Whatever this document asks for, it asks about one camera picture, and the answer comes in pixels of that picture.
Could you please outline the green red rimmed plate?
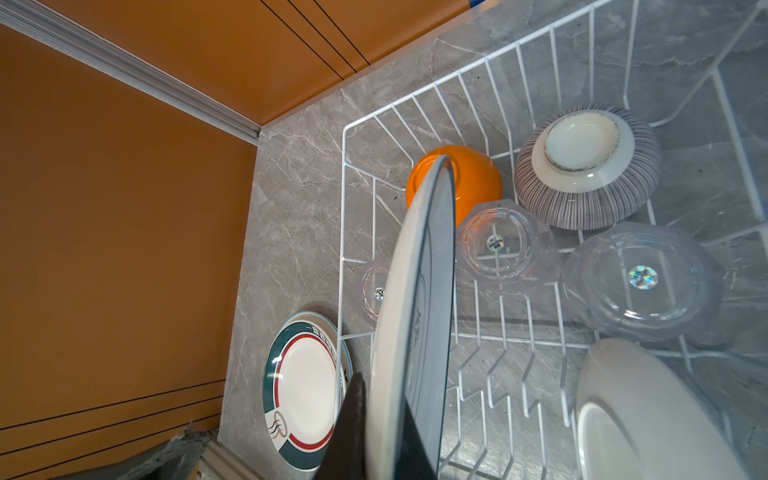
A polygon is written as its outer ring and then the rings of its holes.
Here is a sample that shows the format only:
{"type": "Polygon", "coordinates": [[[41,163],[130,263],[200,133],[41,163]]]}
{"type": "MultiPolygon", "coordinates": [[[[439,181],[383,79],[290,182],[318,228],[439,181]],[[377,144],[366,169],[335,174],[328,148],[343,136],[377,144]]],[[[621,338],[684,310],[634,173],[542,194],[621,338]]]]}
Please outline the green red rimmed plate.
{"type": "Polygon", "coordinates": [[[330,351],[306,323],[282,326],[265,364],[262,403],[269,437],[301,471],[316,470],[334,430],[339,375],[330,351]]]}

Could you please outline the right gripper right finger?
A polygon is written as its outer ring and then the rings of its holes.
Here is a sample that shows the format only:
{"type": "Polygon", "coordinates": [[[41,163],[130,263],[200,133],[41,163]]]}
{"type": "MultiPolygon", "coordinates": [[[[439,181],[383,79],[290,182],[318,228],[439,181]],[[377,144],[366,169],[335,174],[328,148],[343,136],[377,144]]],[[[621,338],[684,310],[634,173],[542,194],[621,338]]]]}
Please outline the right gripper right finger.
{"type": "Polygon", "coordinates": [[[441,414],[435,402],[411,406],[403,399],[396,479],[436,479],[441,446],[441,414]]]}

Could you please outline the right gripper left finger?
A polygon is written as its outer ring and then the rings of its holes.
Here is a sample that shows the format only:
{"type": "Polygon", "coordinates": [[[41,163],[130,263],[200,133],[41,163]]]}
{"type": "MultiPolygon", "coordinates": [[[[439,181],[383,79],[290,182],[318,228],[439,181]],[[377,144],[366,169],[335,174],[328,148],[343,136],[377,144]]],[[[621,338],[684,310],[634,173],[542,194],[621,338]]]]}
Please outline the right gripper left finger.
{"type": "Polygon", "coordinates": [[[334,432],[314,480],[365,478],[366,384],[355,373],[347,388],[334,432]]]}

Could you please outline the plain white plate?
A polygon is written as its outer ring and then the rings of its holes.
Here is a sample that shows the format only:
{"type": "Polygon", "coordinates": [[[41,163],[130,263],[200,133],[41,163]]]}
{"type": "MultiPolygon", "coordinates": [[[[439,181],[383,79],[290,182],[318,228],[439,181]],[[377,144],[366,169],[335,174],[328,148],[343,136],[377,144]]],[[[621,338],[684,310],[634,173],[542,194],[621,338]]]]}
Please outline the plain white plate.
{"type": "Polygon", "coordinates": [[[595,343],[576,394],[586,479],[746,479],[734,448],[694,393],[661,360],[627,340],[595,343]]]}

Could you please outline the dark green rimmed plate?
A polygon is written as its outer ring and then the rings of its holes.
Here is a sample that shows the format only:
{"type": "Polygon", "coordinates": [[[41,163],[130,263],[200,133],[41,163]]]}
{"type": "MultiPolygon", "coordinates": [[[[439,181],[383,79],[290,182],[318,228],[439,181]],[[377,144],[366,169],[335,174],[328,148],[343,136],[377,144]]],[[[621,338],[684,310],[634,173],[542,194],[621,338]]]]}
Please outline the dark green rimmed plate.
{"type": "Polygon", "coordinates": [[[365,473],[396,479],[402,402],[432,401],[443,434],[455,263],[455,188],[447,156],[432,164],[406,213],[376,327],[365,473]]]}

